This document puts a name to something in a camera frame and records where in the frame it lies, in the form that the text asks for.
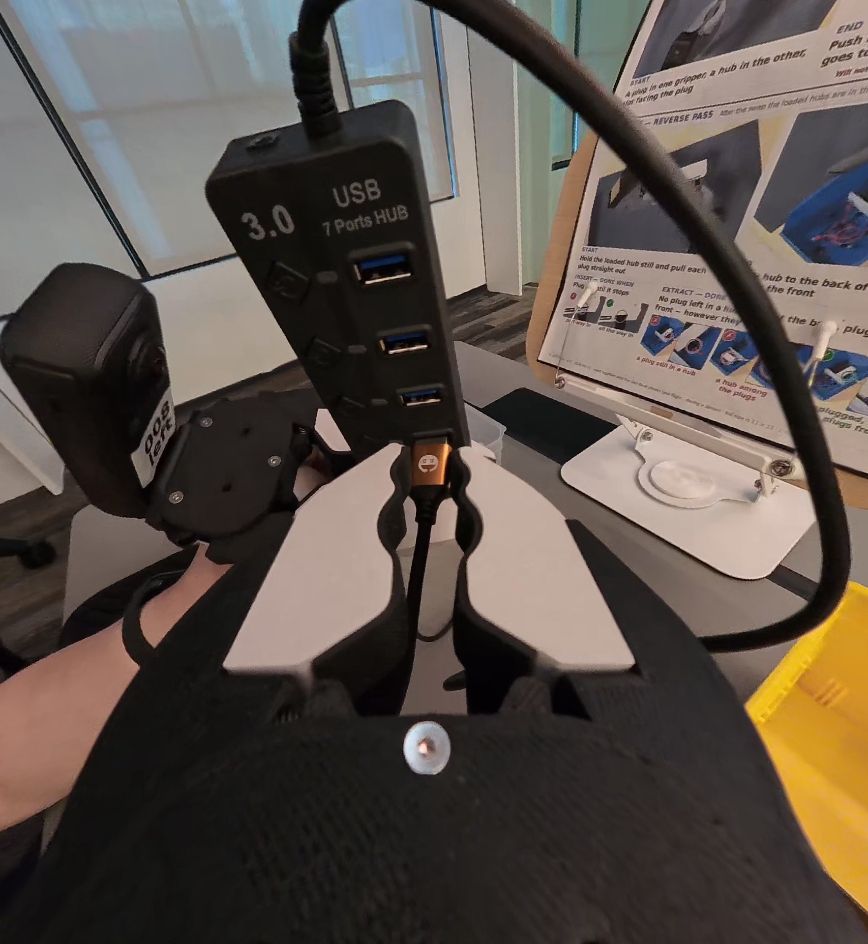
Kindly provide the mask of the person's left hand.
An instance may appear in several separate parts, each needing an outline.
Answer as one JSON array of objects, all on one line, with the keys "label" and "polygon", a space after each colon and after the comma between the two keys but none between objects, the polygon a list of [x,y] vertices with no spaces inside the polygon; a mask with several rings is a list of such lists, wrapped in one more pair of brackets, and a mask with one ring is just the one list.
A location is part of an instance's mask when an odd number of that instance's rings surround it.
[{"label": "person's left hand", "polygon": [[146,639],[158,644],[233,567],[231,563],[217,563],[197,554],[180,578],[143,609],[141,626]]}]

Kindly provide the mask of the narrow glass window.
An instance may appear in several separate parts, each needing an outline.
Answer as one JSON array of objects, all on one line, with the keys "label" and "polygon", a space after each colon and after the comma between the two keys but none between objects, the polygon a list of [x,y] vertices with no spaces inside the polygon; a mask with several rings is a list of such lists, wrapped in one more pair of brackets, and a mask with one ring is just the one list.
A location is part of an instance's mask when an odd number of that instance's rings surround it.
[{"label": "narrow glass window", "polygon": [[657,177],[660,158],[640,123],[545,28],[512,10],[521,24],[512,28],[520,50],[511,54],[546,89],[571,107],[641,179]]}]

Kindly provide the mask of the person's left forearm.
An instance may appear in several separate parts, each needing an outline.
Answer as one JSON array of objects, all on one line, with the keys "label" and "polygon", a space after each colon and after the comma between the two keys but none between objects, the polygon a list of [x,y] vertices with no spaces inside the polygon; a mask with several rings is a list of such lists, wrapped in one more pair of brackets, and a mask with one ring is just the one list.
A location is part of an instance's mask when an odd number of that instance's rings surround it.
[{"label": "person's left forearm", "polygon": [[118,620],[0,683],[0,832],[68,795],[138,669]]}]

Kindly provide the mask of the instruction sheet on stand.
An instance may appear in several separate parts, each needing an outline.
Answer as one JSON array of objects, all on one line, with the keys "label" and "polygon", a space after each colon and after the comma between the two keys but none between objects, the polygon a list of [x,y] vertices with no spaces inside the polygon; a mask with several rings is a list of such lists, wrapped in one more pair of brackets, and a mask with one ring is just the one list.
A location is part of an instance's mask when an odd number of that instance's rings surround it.
[{"label": "instruction sheet on stand", "polygon": [[[525,350],[529,367],[539,383],[548,391],[554,389],[556,369],[541,362],[539,353],[566,277],[569,253],[575,239],[597,140],[594,132],[587,132],[565,172],[526,335]],[[835,471],[844,504],[850,508],[868,511],[868,478],[841,466],[836,466]]]}]

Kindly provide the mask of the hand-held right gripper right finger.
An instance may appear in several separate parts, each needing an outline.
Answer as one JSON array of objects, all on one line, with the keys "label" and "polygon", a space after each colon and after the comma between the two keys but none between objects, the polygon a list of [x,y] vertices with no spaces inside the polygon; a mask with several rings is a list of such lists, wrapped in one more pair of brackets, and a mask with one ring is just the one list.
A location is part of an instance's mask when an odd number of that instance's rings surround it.
[{"label": "hand-held right gripper right finger", "polygon": [[565,516],[506,468],[462,447],[452,455],[462,556],[452,630],[475,669],[511,674],[616,673],[636,660]]}]

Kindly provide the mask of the large glass window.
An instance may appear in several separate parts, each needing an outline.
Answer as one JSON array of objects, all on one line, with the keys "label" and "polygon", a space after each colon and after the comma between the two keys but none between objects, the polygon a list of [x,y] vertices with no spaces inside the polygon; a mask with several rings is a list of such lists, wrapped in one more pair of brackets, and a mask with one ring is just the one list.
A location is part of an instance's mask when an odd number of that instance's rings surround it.
[{"label": "large glass window", "polygon": [[234,253],[230,139],[298,121],[299,2],[0,2],[0,314],[53,266],[145,278]]}]

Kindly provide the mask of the yellow plastic bin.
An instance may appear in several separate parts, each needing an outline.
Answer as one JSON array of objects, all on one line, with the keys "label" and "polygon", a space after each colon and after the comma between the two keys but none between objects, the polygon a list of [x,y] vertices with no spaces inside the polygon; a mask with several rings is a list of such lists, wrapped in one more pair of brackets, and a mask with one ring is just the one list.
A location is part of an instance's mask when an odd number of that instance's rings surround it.
[{"label": "yellow plastic bin", "polygon": [[809,843],[868,913],[868,588],[801,637],[747,702]]}]

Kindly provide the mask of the black flat desk pad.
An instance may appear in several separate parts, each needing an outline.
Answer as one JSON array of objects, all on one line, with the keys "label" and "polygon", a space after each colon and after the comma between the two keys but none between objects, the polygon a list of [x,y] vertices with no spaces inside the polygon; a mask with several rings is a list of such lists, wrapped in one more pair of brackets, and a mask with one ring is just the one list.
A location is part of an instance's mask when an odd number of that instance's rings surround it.
[{"label": "black flat desk pad", "polygon": [[481,412],[506,428],[506,436],[563,466],[616,429],[552,397],[520,387],[494,399]]}]

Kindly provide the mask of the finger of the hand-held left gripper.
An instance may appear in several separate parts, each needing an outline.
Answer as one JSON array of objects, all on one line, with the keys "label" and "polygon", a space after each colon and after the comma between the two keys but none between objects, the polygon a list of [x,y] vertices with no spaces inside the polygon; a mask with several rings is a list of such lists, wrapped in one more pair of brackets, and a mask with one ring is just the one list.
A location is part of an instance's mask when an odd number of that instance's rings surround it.
[{"label": "finger of the hand-held left gripper", "polygon": [[295,470],[291,486],[295,511],[311,495],[357,463],[350,450],[337,451],[328,447],[294,447],[289,452],[290,467]]}]

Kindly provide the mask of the instruction poster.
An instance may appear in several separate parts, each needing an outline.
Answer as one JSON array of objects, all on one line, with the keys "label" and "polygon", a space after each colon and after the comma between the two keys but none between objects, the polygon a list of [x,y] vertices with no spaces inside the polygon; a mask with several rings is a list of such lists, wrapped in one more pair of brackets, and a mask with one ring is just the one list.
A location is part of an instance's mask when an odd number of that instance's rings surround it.
[{"label": "instruction poster", "polygon": [[[868,2],[651,2],[615,93],[747,257],[834,463],[868,477]],[[792,444],[732,301],[602,142],[538,359]]]}]

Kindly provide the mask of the white stand base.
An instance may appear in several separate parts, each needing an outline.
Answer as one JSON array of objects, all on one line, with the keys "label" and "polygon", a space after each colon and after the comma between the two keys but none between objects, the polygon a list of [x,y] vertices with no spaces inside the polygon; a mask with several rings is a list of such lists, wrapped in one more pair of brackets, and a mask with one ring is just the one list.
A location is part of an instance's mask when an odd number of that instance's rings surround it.
[{"label": "white stand base", "polygon": [[768,576],[815,525],[808,492],[748,464],[622,418],[561,468],[570,488],[737,580]]}]

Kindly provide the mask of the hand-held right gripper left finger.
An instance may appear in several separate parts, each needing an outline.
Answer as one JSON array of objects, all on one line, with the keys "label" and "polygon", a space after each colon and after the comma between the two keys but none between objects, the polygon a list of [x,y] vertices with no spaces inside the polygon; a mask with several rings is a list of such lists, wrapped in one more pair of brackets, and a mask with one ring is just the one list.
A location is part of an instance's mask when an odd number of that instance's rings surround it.
[{"label": "hand-held right gripper left finger", "polygon": [[404,601],[409,450],[383,447],[313,492],[293,522],[223,668],[311,680],[325,658]]}]

